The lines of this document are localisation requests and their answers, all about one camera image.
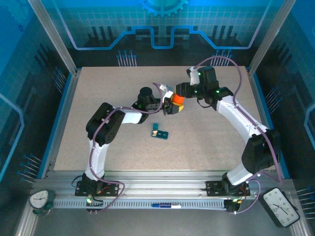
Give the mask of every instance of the black clock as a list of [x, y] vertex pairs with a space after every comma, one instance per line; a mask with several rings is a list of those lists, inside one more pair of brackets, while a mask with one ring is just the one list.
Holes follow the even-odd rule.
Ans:
[[259, 201], [278, 227], [287, 228], [300, 219], [296, 207], [279, 188], [268, 190], [259, 197]]

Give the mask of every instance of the enclosure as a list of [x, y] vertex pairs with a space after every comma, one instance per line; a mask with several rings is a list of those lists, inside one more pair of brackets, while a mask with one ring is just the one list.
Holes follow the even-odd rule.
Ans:
[[[0, 0], [1, 235], [313, 235], [314, 9], [311, 0]], [[246, 142], [196, 99], [120, 127], [104, 169], [126, 189], [112, 209], [89, 215], [73, 185], [89, 168], [89, 119], [103, 102], [131, 106], [142, 87], [159, 97], [152, 83], [189, 82], [186, 70], [211, 56], [221, 58], [202, 66], [232, 92], [240, 73], [238, 101], [281, 137], [283, 184], [256, 177], [261, 189], [249, 183], [241, 210], [278, 187], [300, 220], [277, 228], [260, 202], [229, 215], [229, 198], [207, 196], [205, 182], [235, 168]], [[167, 140], [152, 137], [154, 123]], [[56, 194], [45, 218], [29, 202], [42, 189]], [[114, 198], [100, 199], [95, 209]]]

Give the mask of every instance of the orange object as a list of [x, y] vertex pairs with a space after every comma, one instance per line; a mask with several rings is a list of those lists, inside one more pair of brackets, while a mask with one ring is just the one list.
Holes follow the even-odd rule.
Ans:
[[177, 104], [183, 104], [184, 103], [184, 97], [180, 97], [179, 95], [174, 94], [172, 102], [175, 102]]

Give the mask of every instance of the clock hand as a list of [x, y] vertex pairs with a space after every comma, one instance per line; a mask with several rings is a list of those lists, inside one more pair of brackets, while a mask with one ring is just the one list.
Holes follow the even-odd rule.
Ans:
[[285, 214], [287, 214], [287, 212], [282, 207], [280, 207], [280, 208], [281, 208], [281, 210], [283, 210], [285, 212]]

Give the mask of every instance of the wooden work surface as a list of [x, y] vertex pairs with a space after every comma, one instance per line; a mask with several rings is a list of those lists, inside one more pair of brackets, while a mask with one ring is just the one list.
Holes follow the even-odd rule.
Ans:
[[[188, 82], [187, 66], [83, 67], [72, 101], [55, 171], [83, 171], [89, 158], [85, 127], [103, 102], [131, 106], [139, 90], [148, 86], [158, 97], [152, 82], [175, 86]], [[220, 87], [234, 92], [239, 83], [233, 66], [215, 67]], [[260, 121], [245, 68], [238, 101]], [[150, 115], [141, 125], [123, 124], [109, 146], [106, 170], [230, 170], [238, 165], [245, 142], [234, 127], [212, 108], [203, 109], [196, 98], [185, 99], [184, 109], [175, 115]], [[168, 131], [168, 140], [151, 137], [153, 123]]]

